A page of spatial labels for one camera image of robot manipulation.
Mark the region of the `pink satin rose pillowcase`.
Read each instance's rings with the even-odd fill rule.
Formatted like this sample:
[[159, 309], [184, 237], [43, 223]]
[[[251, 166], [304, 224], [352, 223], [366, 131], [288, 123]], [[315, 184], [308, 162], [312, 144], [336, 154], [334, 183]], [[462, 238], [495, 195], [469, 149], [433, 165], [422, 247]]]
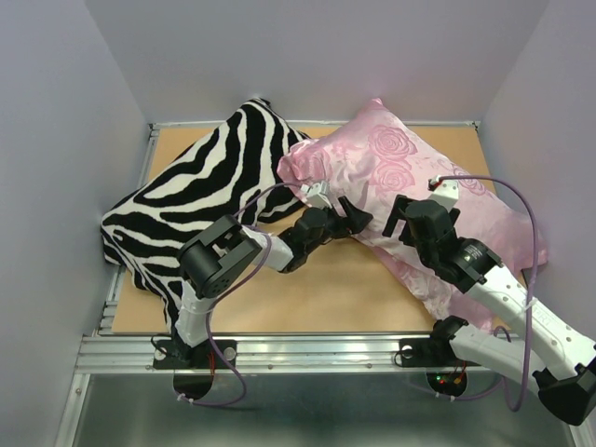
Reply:
[[382, 236], [396, 195], [426, 199], [429, 179], [460, 175], [458, 236], [487, 245], [515, 275], [531, 267], [533, 260], [540, 264], [548, 260], [545, 240], [532, 244], [527, 214], [510, 208], [480, 181], [470, 180], [467, 171], [408, 129], [379, 99], [369, 101], [332, 134], [296, 143], [279, 161], [278, 174], [287, 183], [325, 181], [332, 197], [346, 196], [358, 209], [372, 214], [372, 222], [356, 236], [357, 241], [379, 257], [433, 318], [456, 315], [488, 330], [494, 315], [436, 277], [421, 264], [415, 249], [397, 236]]

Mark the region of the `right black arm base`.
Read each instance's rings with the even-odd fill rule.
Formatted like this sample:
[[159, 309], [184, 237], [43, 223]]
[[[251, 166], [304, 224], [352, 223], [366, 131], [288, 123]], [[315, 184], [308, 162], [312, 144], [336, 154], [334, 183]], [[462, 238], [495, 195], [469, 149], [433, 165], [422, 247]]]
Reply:
[[402, 368], [447, 368], [462, 365], [447, 341], [426, 337], [400, 339], [393, 363]]

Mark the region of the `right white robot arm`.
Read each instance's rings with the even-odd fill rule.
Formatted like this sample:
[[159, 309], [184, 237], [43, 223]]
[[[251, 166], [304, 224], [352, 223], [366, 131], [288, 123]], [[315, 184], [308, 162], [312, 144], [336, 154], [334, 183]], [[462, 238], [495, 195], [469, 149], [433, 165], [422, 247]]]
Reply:
[[456, 316], [437, 321], [414, 340], [404, 367], [438, 367], [452, 360], [481, 365], [518, 382], [564, 423], [579, 426], [595, 408], [595, 342], [562, 321], [474, 238], [456, 234], [459, 211], [435, 199], [398, 195], [383, 230], [416, 249], [423, 265], [497, 314], [520, 336], [516, 343], [482, 332]]

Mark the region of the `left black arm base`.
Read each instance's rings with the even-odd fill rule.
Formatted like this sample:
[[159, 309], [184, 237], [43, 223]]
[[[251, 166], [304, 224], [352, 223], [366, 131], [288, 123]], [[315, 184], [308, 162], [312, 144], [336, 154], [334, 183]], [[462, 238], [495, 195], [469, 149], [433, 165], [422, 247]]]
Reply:
[[235, 340], [216, 340], [218, 348], [224, 353], [226, 349], [233, 351], [231, 359], [221, 357], [209, 341], [190, 347], [178, 337], [161, 337], [150, 340], [154, 348], [153, 367], [156, 370], [218, 370], [227, 369], [225, 361], [236, 365]]

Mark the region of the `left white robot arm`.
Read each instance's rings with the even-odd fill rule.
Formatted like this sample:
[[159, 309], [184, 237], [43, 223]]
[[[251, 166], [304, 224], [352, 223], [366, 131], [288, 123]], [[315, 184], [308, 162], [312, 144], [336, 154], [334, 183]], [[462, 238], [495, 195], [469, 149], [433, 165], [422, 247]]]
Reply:
[[250, 265], [292, 273], [317, 248], [357, 235], [373, 221], [372, 214], [347, 197], [341, 196], [339, 204], [342, 214], [327, 202], [307, 208], [278, 235], [243, 225], [227, 214], [186, 242], [177, 254], [187, 287], [172, 331], [174, 355], [188, 367], [206, 359], [208, 313]]

